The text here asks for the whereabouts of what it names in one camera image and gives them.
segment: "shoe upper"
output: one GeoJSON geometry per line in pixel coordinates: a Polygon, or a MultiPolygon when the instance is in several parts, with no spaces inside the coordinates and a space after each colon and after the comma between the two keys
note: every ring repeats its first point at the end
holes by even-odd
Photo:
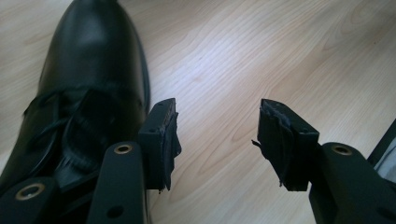
{"type": "Polygon", "coordinates": [[[149,108],[143,50],[112,0],[76,0],[52,38],[37,97],[24,112],[0,195],[48,175],[64,187],[100,168],[106,149],[133,140],[149,108]]]}

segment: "clip jaw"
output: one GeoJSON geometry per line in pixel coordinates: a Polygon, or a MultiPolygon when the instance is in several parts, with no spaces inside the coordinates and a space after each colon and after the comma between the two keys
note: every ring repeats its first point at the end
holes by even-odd
{"type": "Polygon", "coordinates": [[[319,132],[286,105],[262,99],[257,138],[260,143],[253,143],[273,165],[280,185],[306,191],[309,154],[317,149],[319,132]]]}

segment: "screw hole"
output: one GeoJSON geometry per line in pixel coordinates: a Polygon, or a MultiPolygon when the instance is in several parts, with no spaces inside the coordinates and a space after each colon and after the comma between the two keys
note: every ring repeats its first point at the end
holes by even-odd
{"type": "Polygon", "coordinates": [[[343,156],[350,156],[350,155],[352,155],[352,150],[350,150],[350,149],[347,148],[347,147],[336,146],[336,147],[332,147],[332,150],[333,150],[335,153],[338,153],[338,154],[343,155],[343,156]]]}
{"type": "Polygon", "coordinates": [[[116,218],[120,217],[123,213],[123,207],[122,206],[114,206],[110,209],[107,210],[107,216],[109,218],[116,218]]]}
{"type": "Polygon", "coordinates": [[[46,187],[41,183],[34,183],[18,191],[17,195],[15,195],[15,198],[18,201],[30,200],[43,192],[45,188],[46,187]]]}
{"type": "Polygon", "coordinates": [[[130,145],[122,145],[114,149],[114,152],[117,154],[126,154],[130,151],[132,151],[132,146],[130,145]]]}

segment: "shoe tongue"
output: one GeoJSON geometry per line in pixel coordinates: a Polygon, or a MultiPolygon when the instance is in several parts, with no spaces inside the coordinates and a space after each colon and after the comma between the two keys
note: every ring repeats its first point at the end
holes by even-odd
{"type": "Polygon", "coordinates": [[[64,129],[64,158],[83,172],[99,169],[106,149],[119,141],[123,114],[110,95],[88,91],[64,129]]]}

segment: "black object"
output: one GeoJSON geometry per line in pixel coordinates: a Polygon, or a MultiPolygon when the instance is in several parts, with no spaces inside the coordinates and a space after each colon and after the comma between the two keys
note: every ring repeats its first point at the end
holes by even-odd
{"type": "Polygon", "coordinates": [[[126,12],[115,0],[73,1],[0,177],[0,223],[84,223],[88,214],[91,223],[148,223],[146,189],[170,189],[181,152],[175,99],[148,115],[149,101],[145,56],[126,12]],[[117,144],[134,150],[114,157],[117,144]]]}
{"type": "MultiPolygon", "coordinates": [[[[386,139],[391,135],[396,133],[388,132],[386,139]]],[[[258,140],[254,145],[287,190],[306,190],[312,183],[309,199],[317,223],[396,222],[393,183],[381,178],[355,148],[319,145],[318,132],[287,106],[262,100],[258,140]]]]}
{"type": "Polygon", "coordinates": [[[92,198],[87,223],[148,223],[142,150],[137,143],[111,146],[92,198]]]}
{"type": "Polygon", "coordinates": [[[27,179],[0,200],[1,223],[50,223],[59,212],[60,191],[50,177],[27,179]]]}
{"type": "Polygon", "coordinates": [[[161,101],[153,108],[139,131],[138,142],[143,148],[148,172],[147,189],[171,188],[171,173],[176,157],[181,152],[177,138],[177,112],[175,99],[161,101]]]}

